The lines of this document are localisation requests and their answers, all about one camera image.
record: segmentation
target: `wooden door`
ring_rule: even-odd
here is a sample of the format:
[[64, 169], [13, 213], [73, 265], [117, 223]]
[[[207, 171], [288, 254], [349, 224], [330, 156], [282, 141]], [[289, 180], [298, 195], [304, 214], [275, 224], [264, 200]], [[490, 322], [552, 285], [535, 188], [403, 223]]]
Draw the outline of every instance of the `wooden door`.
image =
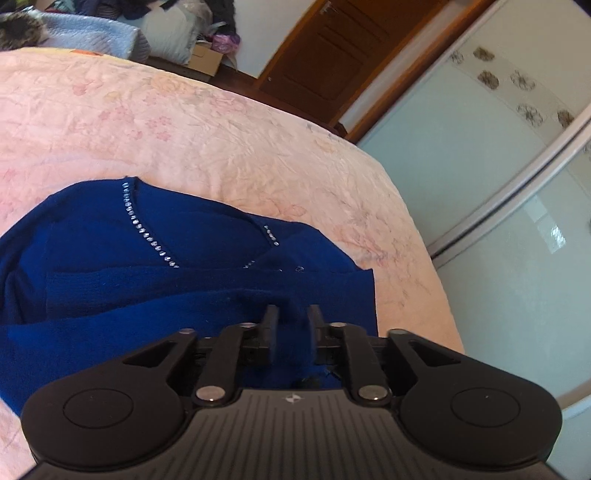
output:
[[316, 3], [257, 82], [259, 89], [334, 125], [447, 0]]

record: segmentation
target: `door frame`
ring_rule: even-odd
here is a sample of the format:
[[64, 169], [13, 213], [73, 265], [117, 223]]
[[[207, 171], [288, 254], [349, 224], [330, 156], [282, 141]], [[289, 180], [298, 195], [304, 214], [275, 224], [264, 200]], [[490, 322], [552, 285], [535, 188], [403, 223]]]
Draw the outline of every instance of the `door frame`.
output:
[[[262, 85], [267, 81], [269, 78], [269, 74], [272, 72], [273, 68], [279, 62], [280, 58], [285, 54], [289, 46], [296, 40], [298, 35], [301, 31], [307, 26], [309, 22], [312, 21], [313, 17], [322, 10], [322, 8], [326, 5], [328, 0], [315, 0], [312, 5], [308, 8], [306, 13], [300, 18], [298, 23], [295, 27], [291, 30], [289, 35], [285, 38], [283, 43], [280, 45], [279, 49], [275, 52], [269, 63], [265, 66], [262, 73], [259, 75], [259, 78], [254, 83], [254, 88], [260, 90]], [[380, 64], [371, 71], [370, 75], [367, 79], [353, 92], [353, 94], [349, 97], [349, 99], [341, 105], [339, 110], [335, 113], [333, 118], [328, 122], [330, 127], [335, 127], [335, 125], [339, 122], [341, 117], [344, 113], [353, 105], [354, 101], [365, 91], [365, 89], [375, 80], [375, 78], [383, 71], [384, 68], [394, 59], [398, 53], [414, 38], [424, 27], [429, 23], [433, 17], [435, 17], [441, 9], [449, 3], [450, 0], [439, 0], [437, 5], [429, 12], [428, 15], [423, 17], [423, 19], [413, 28], [411, 32], [408, 33], [394, 48], [387, 56], [380, 62]]]
[[473, 0], [355, 124], [345, 139], [358, 143], [421, 77], [498, 0]]

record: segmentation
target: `blue sweater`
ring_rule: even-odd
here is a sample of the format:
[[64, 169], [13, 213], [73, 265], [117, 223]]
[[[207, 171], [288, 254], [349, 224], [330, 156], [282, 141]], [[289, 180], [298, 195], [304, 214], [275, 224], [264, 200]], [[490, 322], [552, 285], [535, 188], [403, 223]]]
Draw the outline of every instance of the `blue sweater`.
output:
[[268, 304], [280, 307], [278, 349], [252, 387], [325, 375], [310, 304], [376, 335], [372, 271], [318, 230], [138, 178], [50, 196], [0, 238], [0, 279], [0, 397], [17, 414], [50, 381], [183, 327], [216, 336], [258, 322]]

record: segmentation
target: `small logo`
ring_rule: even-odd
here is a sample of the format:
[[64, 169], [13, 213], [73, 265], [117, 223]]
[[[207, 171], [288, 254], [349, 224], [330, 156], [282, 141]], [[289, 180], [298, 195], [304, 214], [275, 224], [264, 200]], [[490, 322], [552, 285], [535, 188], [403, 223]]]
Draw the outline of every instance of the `small logo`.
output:
[[288, 396], [286, 396], [285, 400], [293, 405], [294, 403], [298, 403], [299, 401], [303, 400], [303, 398], [297, 393], [290, 393]]

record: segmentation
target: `pink bedspread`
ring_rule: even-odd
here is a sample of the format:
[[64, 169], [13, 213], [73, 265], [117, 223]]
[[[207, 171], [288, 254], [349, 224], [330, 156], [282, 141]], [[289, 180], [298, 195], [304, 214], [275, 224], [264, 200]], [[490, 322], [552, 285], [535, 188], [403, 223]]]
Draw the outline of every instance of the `pink bedspread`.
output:
[[[398, 191], [354, 145], [205, 83], [111, 57], [0, 53], [0, 235], [77, 181], [140, 176], [309, 223], [373, 268], [379, 329], [460, 350], [446, 296]], [[0, 401], [0, 480], [33, 465]]]

